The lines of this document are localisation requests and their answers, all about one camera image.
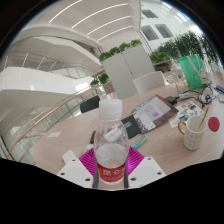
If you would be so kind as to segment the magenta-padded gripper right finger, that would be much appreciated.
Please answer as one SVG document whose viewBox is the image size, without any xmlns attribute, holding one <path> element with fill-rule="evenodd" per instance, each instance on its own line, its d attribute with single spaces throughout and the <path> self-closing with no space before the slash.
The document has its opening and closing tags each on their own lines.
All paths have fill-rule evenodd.
<svg viewBox="0 0 224 224">
<path fill-rule="evenodd" d="M 130 148 L 124 176 L 125 189 L 140 188 L 165 176 L 153 157 L 144 157 L 133 147 Z"/>
</svg>

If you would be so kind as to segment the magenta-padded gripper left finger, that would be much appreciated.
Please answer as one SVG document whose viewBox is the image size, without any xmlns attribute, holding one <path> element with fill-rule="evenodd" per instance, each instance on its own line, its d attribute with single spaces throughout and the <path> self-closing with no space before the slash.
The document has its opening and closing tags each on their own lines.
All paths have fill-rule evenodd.
<svg viewBox="0 0 224 224">
<path fill-rule="evenodd" d="M 84 188 L 98 187 L 99 175 L 93 149 L 87 150 L 81 157 L 69 150 L 62 158 L 65 165 L 57 173 L 59 177 Z"/>
</svg>

